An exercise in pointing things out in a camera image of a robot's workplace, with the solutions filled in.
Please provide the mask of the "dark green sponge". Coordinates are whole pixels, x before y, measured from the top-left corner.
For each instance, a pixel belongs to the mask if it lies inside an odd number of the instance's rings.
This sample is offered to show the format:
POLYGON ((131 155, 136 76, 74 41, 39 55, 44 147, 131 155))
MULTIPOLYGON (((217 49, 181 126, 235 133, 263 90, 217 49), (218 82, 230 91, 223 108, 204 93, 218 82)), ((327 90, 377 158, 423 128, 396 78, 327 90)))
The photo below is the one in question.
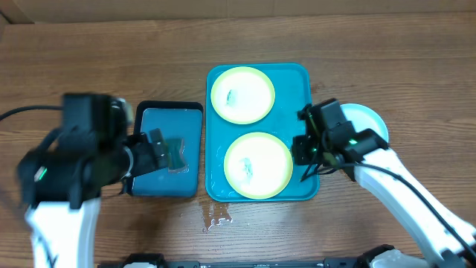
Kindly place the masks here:
POLYGON ((167 144, 167 162, 170 173, 181 173, 187 169, 184 157, 184 139, 169 138, 167 144))

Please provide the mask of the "yellow-green plate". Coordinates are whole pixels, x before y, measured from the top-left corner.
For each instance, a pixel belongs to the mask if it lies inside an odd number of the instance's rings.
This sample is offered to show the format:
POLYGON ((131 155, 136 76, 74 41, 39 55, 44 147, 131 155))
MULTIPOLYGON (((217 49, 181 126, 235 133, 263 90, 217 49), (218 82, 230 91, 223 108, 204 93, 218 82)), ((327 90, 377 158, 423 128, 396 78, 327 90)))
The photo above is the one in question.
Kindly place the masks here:
POLYGON ((275 101, 271 79, 261 70, 238 66, 213 82, 210 100, 215 112, 233 124, 253 124, 267 116, 275 101))
POLYGON ((289 148, 263 132, 247 133, 227 149, 223 168, 229 185, 252 200, 267 200, 282 192, 293 173, 289 148))

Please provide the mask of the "light blue plate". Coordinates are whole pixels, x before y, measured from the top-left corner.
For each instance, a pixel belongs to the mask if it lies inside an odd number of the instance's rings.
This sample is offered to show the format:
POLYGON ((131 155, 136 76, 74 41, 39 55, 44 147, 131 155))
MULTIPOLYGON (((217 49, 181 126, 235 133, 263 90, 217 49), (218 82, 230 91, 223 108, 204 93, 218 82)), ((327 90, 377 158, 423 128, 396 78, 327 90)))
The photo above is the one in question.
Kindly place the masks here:
POLYGON ((389 132, 384 120, 371 108, 357 103, 346 103, 341 105, 341 109, 346 119, 353 123, 356 132, 372 129, 389 142, 389 132))

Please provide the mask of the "yellow-green plate top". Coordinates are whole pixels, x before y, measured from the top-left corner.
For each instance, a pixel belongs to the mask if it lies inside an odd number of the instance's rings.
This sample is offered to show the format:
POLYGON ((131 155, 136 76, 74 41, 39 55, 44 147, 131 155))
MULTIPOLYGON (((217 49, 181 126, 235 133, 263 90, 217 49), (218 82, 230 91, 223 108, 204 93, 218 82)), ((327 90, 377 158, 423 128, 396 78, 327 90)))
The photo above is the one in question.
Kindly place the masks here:
POLYGON ((271 79, 261 70, 238 66, 213 82, 210 100, 215 112, 233 124, 253 124, 267 116, 275 101, 271 79))

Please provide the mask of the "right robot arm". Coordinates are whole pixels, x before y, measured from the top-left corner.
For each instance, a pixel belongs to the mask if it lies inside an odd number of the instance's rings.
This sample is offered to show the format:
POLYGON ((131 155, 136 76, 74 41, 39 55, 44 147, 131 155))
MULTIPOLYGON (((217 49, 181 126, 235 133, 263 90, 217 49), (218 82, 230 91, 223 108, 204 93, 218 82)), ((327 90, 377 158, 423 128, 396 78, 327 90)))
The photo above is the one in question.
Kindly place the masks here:
POLYGON ((301 179, 346 173, 375 196, 414 239, 422 257, 381 245, 356 258, 355 267, 474 267, 475 227, 447 209, 404 166, 390 148, 382 117, 335 98, 297 112, 305 135, 292 141, 301 179))

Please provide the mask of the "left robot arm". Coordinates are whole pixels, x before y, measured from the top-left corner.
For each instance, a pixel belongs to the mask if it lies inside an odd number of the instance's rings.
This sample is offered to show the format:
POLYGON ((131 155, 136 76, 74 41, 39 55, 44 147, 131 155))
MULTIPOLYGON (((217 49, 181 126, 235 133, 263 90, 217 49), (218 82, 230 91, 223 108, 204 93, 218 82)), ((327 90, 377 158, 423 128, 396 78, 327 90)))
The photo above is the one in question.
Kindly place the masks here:
POLYGON ((168 167, 161 132, 128 135, 131 122, 121 98, 63 95, 62 125, 17 167, 35 267, 92 267, 102 188, 168 167))

